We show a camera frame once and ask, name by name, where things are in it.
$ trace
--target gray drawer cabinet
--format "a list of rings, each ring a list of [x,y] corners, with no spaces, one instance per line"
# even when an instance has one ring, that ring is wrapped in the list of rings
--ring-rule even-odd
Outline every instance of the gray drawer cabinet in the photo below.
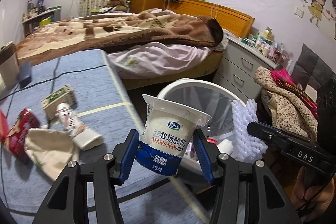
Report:
[[[246,103],[248,98],[255,99],[260,92],[261,87],[253,80],[259,66],[275,69],[277,65],[253,47],[229,38],[213,82],[236,94]]]

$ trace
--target yogurt cup lid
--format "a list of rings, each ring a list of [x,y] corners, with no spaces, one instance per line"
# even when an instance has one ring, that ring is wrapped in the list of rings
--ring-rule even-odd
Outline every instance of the yogurt cup lid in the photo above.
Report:
[[[144,98],[146,103],[152,107],[152,109],[180,116],[200,127],[205,126],[207,122],[209,122],[209,120],[211,119],[211,116],[207,113],[186,105],[182,105],[180,103],[157,98],[147,94],[143,94],[142,97]]]

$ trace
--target yellow dress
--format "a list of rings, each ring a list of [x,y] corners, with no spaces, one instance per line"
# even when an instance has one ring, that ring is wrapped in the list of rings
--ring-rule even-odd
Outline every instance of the yellow dress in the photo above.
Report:
[[[318,2],[314,1],[312,5],[308,7],[308,10],[318,20],[322,19],[323,6],[319,4]]]

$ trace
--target teddy bear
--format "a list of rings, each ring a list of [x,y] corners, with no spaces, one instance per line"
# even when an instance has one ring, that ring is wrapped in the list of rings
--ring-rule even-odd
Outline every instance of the teddy bear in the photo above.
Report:
[[[127,11],[127,7],[124,6],[125,1],[124,0],[108,0],[107,4],[104,6],[105,7],[115,7],[115,11]]]

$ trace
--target metal screw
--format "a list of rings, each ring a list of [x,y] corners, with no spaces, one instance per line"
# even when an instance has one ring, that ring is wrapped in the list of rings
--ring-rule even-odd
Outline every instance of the metal screw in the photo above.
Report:
[[[225,154],[225,153],[220,153],[219,154],[219,158],[221,160],[227,160],[229,158],[229,155],[228,154]]]
[[[74,160],[68,162],[68,167],[72,168],[72,167],[75,167],[77,164],[77,162],[75,162]]]
[[[257,161],[255,162],[255,164],[256,164],[256,166],[258,166],[258,167],[264,167],[264,166],[265,166],[265,163],[264,163],[262,160],[257,160]]]
[[[104,155],[104,160],[112,160],[113,159],[113,155],[112,154],[106,154]]]

